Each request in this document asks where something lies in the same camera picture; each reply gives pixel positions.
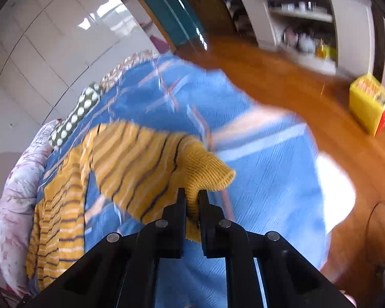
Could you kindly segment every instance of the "green polka dot pillow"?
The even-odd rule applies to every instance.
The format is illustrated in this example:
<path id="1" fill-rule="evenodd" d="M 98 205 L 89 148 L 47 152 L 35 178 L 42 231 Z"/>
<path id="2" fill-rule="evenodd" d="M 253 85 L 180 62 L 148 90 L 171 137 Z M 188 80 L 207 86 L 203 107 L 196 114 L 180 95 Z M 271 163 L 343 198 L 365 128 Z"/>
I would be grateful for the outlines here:
<path id="1" fill-rule="evenodd" d="M 60 149 L 62 144 L 73 133 L 77 124 L 99 103 L 102 95 L 103 89 L 97 83 L 92 83 L 83 90 L 74 110 L 70 112 L 67 119 L 62 120 L 54 127 L 48 138 L 48 142 L 55 151 Z"/>

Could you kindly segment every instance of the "blue bedsheet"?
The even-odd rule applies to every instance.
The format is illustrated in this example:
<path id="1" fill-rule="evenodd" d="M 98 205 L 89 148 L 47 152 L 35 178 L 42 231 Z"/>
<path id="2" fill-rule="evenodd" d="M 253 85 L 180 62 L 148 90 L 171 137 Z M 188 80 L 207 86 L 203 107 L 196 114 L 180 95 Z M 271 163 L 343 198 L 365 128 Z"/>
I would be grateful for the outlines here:
<path id="1" fill-rule="evenodd" d="M 257 130 L 211 142 L 211 132 L 222 130 L 253 108 L 254 102 L 222 71 L 205 71 L 164 55 L 125 73 L 78 124 L 60 151 L 49 157 L 46 170 L 99 123 L 126 119 L 156 130 L 189 132 L 236 170 L 236 178 L 227 189 L 234 220 L 253 232 L 280 232 L 320 267 L 329 238 L 314 168 L 316 148 L 306 124 L 288 114 Z M 37 201 L 55 171 L 48 174 Z M 211 192 L 209 198 L 211 203 L 224 206 L 219 192 Z M 85 225 L 85 251 L 110 232 L 127 235 L 142 226 L 100 196 L 94 175 L 90 175 L 85 210 L 93 213 Z M 160 262 L 156 296 L 156 307 L 226 307 L 224 260 L 204 258 L 201 246 L 186 240 L 183 259 Z"/>

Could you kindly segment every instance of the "silver screw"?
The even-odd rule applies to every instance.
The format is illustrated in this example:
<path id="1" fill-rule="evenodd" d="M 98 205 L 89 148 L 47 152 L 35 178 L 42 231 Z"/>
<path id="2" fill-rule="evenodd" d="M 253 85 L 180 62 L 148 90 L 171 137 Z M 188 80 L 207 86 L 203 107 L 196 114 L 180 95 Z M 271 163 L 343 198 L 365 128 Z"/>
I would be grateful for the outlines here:
<path id="1" fill-rule="evenodd" d="M 107 235 L 107 241 L 109 241 L 110 243 L 117 242 L 119 239 L 120 235 L 118 235 L 117 233 L 111 233 Z"/>
<path id="2" fill-rule="evenodd" d="M 218 224 L 219 224 L 222 228 L 228 228 L 228 227 L 231 227 L 231 221 L 228 220 L 228 219 L 222 219 Z"/>
<path id="3" fill-rule="evenodd" d="M 270 240 L 279 240 L 281 236 L 280 236 L 277 232 L 269 232 L 269 233 L 267 234 L 267 237 L 268 237 Z"/>
<path id="4" fill-rule="evenodd" d="M 167 220 L 164 220 L 164 219 L 160 219 L 160 220 L 157 220 L 156 221 L 156 226 L 158 228 L 165 228 L 168 226 L 168 221 Z"/>

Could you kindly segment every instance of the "yellow box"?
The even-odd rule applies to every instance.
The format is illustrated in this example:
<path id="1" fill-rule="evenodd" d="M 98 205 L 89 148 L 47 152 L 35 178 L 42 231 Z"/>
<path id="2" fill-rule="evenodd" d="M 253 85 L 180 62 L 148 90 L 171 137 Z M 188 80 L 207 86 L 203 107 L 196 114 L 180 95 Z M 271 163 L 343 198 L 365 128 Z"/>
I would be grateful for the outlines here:
<path id="1" fill-rule="evenodd" d="M 372 136 L 385 126 L 385 88 L 373 75 L 360 76 L 351 83 L 349 110 Z"/>

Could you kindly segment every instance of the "striped sweater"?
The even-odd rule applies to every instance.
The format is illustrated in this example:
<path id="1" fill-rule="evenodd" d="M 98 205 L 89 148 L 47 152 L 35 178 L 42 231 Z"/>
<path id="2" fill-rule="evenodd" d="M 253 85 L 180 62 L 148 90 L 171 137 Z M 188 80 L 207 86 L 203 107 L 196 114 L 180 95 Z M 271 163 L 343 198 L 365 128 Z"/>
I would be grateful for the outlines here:
<path id="1" fill-rule="evenodd" d="M 122 211 L 147 224 L 157 220 L 184 187 L 186 237 L 200 241 L 197 194 L 219 191 L 235 172 L 185 133 L 157 132 L 129 121 L 99 124 L 70 150 L 36 205 L 26 259 L 46 288 L 84 254 L 84 203 L 90 171 L 99 191 Z"/>

